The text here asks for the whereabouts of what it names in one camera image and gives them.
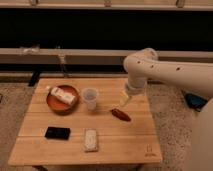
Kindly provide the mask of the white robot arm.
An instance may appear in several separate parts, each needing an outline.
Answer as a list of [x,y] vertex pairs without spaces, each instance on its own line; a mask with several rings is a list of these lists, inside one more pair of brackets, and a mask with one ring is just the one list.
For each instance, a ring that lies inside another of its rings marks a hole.
[[123,67],[128,74],[128,96],[142,93],[151,78],[207,100],[195,120],[184,171],[213,171],[213,63],[159,61],[154,49],[145,48],[129,54]]

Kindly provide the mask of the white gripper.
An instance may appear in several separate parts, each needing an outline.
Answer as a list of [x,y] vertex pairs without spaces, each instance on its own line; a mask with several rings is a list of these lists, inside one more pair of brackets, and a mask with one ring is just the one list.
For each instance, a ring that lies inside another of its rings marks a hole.
[[131,99],[130,96],[138,95],[142,92],[140,88],[134,88],[128,84],[125,84],[125,91],[121,92],[120,101],[119,101],[119,104],[121,106],[125,106],[128,103],[128,101]]

